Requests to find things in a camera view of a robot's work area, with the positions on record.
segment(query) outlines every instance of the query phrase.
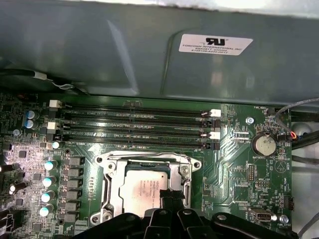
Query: wire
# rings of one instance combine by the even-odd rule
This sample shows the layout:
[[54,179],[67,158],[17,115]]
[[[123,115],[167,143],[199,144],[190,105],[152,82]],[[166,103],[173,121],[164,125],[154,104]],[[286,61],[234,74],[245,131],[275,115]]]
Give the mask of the wire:
[[308,231],[308,229],[311,228],[317,221],[319,221],[319,213],[314,215],[314,217],[311,218],[311,220],[307,222],[306,225],[304,225],[304,227],[298,233],[299,238],[301,238],[303,234],[305,234],[305,232]]
[[23,69],[2,69],[0,70],[1,76],[29,76],[37,79],[41,79],[44,81],[50,81],[54,86],[58,87],[61,90],[71,90],[78,95],[88,95],[88,93],[81,91],[77,87],[72,84],[69,84],[67,80],[55,76],[49,76],[44,73],[23,70]]
[[295,133],[295,132],[293,132],[293,131],[291,131],[290,135],[291,135],[291,137],[292,137],[293,139],[296,139],[296,138],[297,138],[296,133]]
[[319,142],[319,136],[312,139],[301,139],[292,143],[292,150],[303,148]]
[[292,161],[304,163],[304,164],[319,165],[319,159],[316,159],[316,158],[303,158],[303,157],[293,155]]
[[312,103],[312,102],[317,102],[317,101],[319,101],[319,98],[313,98],[313,99],[308,99],[304,101],[299,101],[299,102],[282,107],[275,115],[277,124],[279,124],[282,128],[284,128],[288,133],[291,134],[293,131],[282,122],[282,120],[280,119],[280,115],[286,110],[289,110],[290,108],[301,106],[301,105]]

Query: chip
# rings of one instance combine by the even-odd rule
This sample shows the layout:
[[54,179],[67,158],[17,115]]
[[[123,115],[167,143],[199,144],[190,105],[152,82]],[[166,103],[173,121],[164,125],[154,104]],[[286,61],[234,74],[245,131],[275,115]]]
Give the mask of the chip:
[[145,211],[160,207],[160,190],[167,189],[168,176],[165,172],[130,170],[120,189],[125,212],[143,217]]
[[84,162],[84,157],[72,157],[69,159],[69,165],[79,166]]
[[81,181],[77,179],[68,180],[67,181],[67,187],[68,188],[78,188],[81,186]]
[[12,144],[10,144],[10,143],[3,143],[3,144],[2,144],[2,150],[3,150],[3,151],[10,151],[10,150],[12,150]]
[[249,188],[248,187],[235,187],[234,188],[234,201],[235,202],[248,202]]
[[15,201],[15,205],[16,205],[16,206],[22,206],[22,205],[23,205],[23,199],[17,199],[17,200]]
[[26,151],[19,151],[19,158],[26,158]]
[[40,232],[42,230],[42,224],[41,223],[35,223],[32,226],[32,230],[34,232]]
[[41,174],[40,173],[35,173],[33,175],[33,181],[41,181]]
[[65,204],[65,210],[66,211],[76,211],[76,210],[78,210],[78,203],[67,202]]
[[80,191],[78,190],[69,190],[66,192],[66,198],[70,200],[76,200],[80,197]]
[[64,216],[64,221],[66,223],[74,223],[78,219],[78,214],[77,213],[67,213]]
[[81,168],[71,168],[69,169],[68,176],[78,177],[82,175],[83,170]]

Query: screw hole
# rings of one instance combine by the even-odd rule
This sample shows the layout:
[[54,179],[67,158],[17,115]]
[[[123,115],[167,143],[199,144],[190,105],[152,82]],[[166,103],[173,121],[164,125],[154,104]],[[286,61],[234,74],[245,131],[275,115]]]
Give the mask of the screw hole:
[[92,218],[92,222],[94,222],[94,223],[97,223],[98,222],[98,217],[94,217],[94,218]]

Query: capacitor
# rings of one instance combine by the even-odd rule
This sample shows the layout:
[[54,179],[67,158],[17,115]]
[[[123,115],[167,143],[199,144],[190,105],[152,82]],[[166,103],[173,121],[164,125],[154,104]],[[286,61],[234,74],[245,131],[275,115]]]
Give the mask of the capacitor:
[[12,164],[0,166],[0,173],[14,171],[14,166]]
[[12,184],[10,186],[10,191],[11,192],[16,192],[16,191],[19,191],[19,190],[24,189],[26,187],[27,187],[27,183],[20,182],[20,183],[17,183],[17,184]]
[[25,122],[24,126],[30,129],[37,129],[39,127],[39,123],[37,121],[29,119]]
[[5,218],[9,213],[10,213],[10,211],[8,209],[0,211],[0,220]]
[[61,149],[61,148],[63,148],[63,146],[64,146],[64,143],[63,142],[53,142],[52,143],[52,148],[53,149]]
[[21,135],[21,131],[19,129],[17,129],[17,128],[12,133],[13,133],[14,137],[18,137],[18,136]]
[[43,193],[41,196],[41,201],[44,203],[48,203],[50,200],[55,198],[55,192],[50,190],[47,191],[46,193]]
[[47,204],[45,207],[41,208],[39,211],[40,216],[46,217],[54,210],[54,206],[52,204]]
[[59,165],[59,164],[58,164],[57,161],[52,160],[52,161],[46,162],[46,163],[44,164],[44,168],[45,168],[45,170],[50,171],[50,170],[52,170],[52,169],[57,168],[58,165]]
[[27,113],[26,113],[26,117],[29,119],[29,120],[37,120],[39,117],[40,117],[40,115],[39,115],[39,113],[37,112],[37,111],[28,111]]
[[56,183],[56,177],[54,176],[47,177],[42,181],[42,184],[44,185],[44,187],[50,187],[51,185],[55,183]]

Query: sticker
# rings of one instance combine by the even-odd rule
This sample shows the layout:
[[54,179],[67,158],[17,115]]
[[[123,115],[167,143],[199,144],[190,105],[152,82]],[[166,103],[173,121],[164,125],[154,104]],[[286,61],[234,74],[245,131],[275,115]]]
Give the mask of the sticker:
[[252,41],[249,38],[184,34],[179,51],[238,56]]

